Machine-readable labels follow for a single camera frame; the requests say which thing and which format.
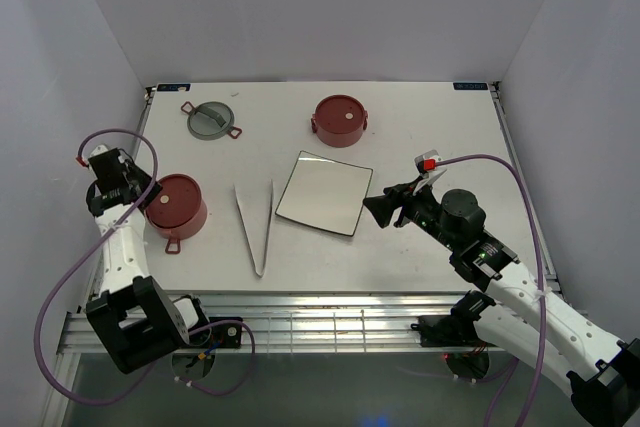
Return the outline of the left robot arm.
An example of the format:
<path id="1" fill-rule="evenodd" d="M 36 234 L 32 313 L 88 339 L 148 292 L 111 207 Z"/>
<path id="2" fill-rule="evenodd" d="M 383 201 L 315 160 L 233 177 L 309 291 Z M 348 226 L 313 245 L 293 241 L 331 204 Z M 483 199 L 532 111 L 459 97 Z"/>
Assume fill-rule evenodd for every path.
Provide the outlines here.
<path id="1" fill-rule="evenodd" d="M 118 148 L 96 147 L 89 156 L 96 181 L 86 202 L 101 234 L 103 274 L 86 316 L 116 367 L 129 374 L 212 334 L 199 300 L 172 300 L 149 273 L 145 210 L 161 185 Z"/>

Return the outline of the dark red lid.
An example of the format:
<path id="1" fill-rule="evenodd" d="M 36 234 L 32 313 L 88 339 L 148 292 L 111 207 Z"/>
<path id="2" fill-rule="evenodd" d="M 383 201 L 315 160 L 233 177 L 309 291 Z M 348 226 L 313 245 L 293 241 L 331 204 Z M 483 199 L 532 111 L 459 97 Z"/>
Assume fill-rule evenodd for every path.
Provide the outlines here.
<path id="1" fill-rule="evenodd" d="M 315 131 L 347 134 L 367 127 L 368 114 L 356 98 L 338 94 L 321 100 L 312 115 Z"/>
<path id="2" fill-rule="evenodd" d="M 146 209 L 147 218 L 164 229 L 175 228 L 196 216 L 201 205 L 197 182 L 184 174 L 171 174 L 160 180 L 158 196 Z"/>

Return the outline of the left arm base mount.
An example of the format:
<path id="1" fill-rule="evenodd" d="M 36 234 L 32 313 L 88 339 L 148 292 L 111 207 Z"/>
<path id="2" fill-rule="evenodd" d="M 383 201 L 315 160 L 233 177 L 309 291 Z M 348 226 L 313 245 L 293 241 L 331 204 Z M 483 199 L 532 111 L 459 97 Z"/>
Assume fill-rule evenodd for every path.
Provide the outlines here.
<path id="1" fill-rule="evenodd" d="M 189 339 L 182 341 L 169 338 L 165 347 L 169 352 L 181 348 L 202 348 L 203 350 L 235 349 L 242 344 L 243 327 L 241 317 L 203 317 L 188 319 L 185 323 Z"/>

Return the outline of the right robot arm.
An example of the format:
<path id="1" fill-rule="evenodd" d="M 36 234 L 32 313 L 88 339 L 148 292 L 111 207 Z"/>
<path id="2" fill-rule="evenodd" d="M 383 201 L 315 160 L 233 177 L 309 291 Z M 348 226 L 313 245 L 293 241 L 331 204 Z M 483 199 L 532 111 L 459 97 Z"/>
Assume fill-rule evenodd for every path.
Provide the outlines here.
<path id="1" fill-rule="evenodd" d="M 481 339 L 538 369 L 592 426 L 622 426 L 635 414 L 639 342 L 599 328 L 537 282 L 485 229 L 473 193 L 452 189 L 436 199 L 430 185 L 415 180 L 387 187 L 363 205 L 382 228 L 421 228 L 450 250 L 455 272 L 473 284 L 451 310 L 452 340 Z"/>

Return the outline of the aluminium frame rail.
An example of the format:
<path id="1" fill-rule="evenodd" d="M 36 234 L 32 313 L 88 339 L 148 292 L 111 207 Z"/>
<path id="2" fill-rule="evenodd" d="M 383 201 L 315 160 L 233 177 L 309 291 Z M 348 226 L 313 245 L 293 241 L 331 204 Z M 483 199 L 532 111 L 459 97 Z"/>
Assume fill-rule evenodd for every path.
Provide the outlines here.
<path id="1" fill-rule="evenodd" d="M 444 316 L 461 292 L 368 295 L 201 295 L 204 313 L 240 317 L 258 354 L 374 354 L 422 350 L 410 328 Z"/>

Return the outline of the pink bowl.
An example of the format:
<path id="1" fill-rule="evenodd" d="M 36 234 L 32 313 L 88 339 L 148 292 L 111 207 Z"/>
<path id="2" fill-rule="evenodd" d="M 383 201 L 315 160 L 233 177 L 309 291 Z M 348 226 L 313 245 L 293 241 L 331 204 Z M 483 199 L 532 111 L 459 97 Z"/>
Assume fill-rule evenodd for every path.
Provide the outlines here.
<path id="1" fill-rule="evenodd" d="M 354 145 L 362 137 L 368 127 L 368 113 L 358 114 L 313 114 L 311 116 L 312 132 L 324 144 L 334 148 L 345 148 Z"/>
<path id="2" fill-rule="evenodd" d="M 164 229 L 153 224 L 146 216 L 148 222 L 156 230 L 156 232 L 166 240 L 164 252 L 168 255 L 177 255 L 181 253 L 181 242 L 196 235 L 204 226 L 207 218 L 207 207 L 203 200 L 198 213 L 189 222 L 175 227 Z"/>

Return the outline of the white square plate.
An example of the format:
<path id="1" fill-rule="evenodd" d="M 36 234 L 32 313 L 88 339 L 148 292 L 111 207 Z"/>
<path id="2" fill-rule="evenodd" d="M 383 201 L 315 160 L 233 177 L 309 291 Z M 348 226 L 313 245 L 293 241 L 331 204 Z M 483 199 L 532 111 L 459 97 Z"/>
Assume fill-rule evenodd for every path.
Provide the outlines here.
<path id="1" fill-rule="evenodd" d="M 346 237 L 355 235 L 373 170 L 301 151 L 275 214 Z"/>

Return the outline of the grey lunch box lid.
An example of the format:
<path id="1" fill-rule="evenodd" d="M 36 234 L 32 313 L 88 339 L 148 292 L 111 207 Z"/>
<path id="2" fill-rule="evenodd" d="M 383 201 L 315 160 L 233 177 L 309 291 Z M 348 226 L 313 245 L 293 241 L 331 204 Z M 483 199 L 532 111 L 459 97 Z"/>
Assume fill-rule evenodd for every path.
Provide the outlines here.
<path id="1" fill-rule="evenodd" d="M 219 101 L 194 105 L 185 102 L 180 110 L 188 116 L 187 129 L 198 140 L 213 141 L 224 136 L 238 139 L 243 131 L 235 125 L 235 114 L 231 108 Z"/>

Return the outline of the metal tongs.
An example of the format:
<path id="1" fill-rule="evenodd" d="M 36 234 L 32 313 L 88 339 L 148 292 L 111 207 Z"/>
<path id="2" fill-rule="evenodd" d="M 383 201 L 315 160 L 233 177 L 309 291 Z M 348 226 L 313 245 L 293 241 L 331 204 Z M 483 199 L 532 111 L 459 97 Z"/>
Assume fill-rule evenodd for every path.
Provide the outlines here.
<path id="1" fill-rule="evenodd" d="M 233 194 L 241 232 L 254 275 L 262 279 L 266 274 L 271 226 L 274 214 L 274 182 L 248 189 L 233 186 Z"/>

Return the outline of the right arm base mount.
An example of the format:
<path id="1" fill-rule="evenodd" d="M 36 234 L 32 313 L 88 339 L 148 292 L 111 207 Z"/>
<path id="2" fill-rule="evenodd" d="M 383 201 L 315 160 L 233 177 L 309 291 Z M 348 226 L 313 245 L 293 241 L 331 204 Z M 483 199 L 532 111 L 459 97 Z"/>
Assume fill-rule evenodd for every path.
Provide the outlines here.
<path id="1" fill-rule="evenodd" d="M 430 324 L 427 316 L 422 315 L 410 328 L 419 333 L 421 347 L 479 347 L 482 341 L 476 333 L 474 323 L 481 319 L 484 310 L 495 306 L 495 300 L 488 295 L 480 291 L 469 291 L 453 305 L 447 316 Z"/>

